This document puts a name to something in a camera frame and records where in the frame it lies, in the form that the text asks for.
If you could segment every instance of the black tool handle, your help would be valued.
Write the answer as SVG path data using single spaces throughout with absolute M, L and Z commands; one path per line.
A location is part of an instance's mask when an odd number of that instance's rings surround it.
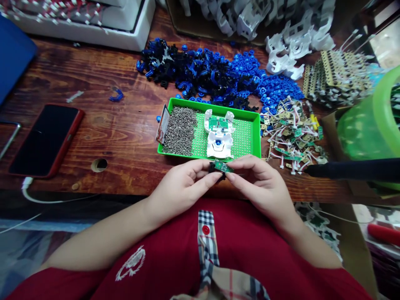
M 311 165 L 304 172 L 313 177 L 330 179 L 400 183 L 400 158 L 328 162 L 324 165 Z

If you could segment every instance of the smartphone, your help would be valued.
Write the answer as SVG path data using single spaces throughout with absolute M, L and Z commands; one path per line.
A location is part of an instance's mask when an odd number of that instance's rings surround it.
M 45 105 L 8 172 L 36 178 L 54 176 L 83 116 L 84 112 L 77 108 Z

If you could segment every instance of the wood grain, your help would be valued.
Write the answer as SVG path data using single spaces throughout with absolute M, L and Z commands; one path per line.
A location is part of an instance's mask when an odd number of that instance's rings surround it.
M 228 59 L 233 59 L 239 51 L 251 49 L 247 45 L 232 48 L 228 43 L 178 35 L 168 14 L 160 8 L 156 9 L 149 39 L 157 37 L 179 48 L 183 44 L 189 49 L 209 48 Z M 1 119 L 22 124 L 20 133 L 0 161 L 0 188 L 21 187 L 23 179 L 8 175 L 8 165 L 43 106 L 62 103 L 80 108 L 86 115 L 58 174 L 49 180 L 35 180 L 30 189 L 149 195 L 172 166 L 183 162 L 157 154 L 155 141 L 156 117 L 179 91 L 173 85 L 165 90 L 139 74 L 135 69 L 139 53 L 93 45 L 75 48 L 72 42 L 42 37 L 33 40 L 38 46 L 37 57 L 0 110 Z M 265 67 L 268 60 L 265 50 L 254 50 L 261 66 Z M 312 63 L 317 57 L 309 55 L 304 62 Z M 115 93 L 113 87 L 125 94 L 119 103 L 108 100 Z M 65 100 L 78 90 L 85 93 L 67 104 Z M 250 100 L 252 105 L 260 106 L 256 97 Z M 318 107 L 315 110 L 319 117 L 328 113 Z M 0 130 L 1 144 L 8 139 L 9 129 L 0 125 Z M 264 153 L 268 150 L 266 139 L 262 139 L 262 150 Z M 90 166 L 98 158 L 106 159 L 108 167 L 95 173 Z M 294 201 L 371 202 L 352 196 L 345 181 L 312 178 L 305 174 L 292 176 L 287 169 L 280 172 Z M 238 194 L 230 183 L 223 182 L 210 190 L 208 196 L 237 198 Z

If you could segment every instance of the white embroidered logo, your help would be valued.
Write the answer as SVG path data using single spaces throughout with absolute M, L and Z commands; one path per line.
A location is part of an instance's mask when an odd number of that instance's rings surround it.
M 139 271 L 146 257 L 146 251 L 142 248 L 143 245 L 141 245 L 139 249 L 137 249 L 136 252 L 133 253 L 131 257 L 125 262 L 122 268 L 118 271 L 117 276 L 115 277 L 115 281 L 122 280 L 127 274 L 129 274 L 129 276 L 133 276 Z

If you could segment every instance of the phone screen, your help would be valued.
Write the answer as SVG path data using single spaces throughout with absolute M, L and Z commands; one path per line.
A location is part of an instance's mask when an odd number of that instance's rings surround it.
M 78 113 L 76 108 L 46 105 L 9 172 L 32 177 L 47 176 Z

